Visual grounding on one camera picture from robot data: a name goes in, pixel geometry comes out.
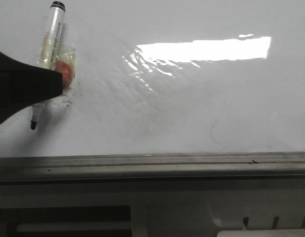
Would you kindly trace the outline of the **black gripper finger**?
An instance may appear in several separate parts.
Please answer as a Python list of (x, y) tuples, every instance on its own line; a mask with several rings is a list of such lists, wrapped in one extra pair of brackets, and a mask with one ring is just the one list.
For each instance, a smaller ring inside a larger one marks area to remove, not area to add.
[(62, 94), (62, 74), (0, 52), (0, 124), (20, 110)]

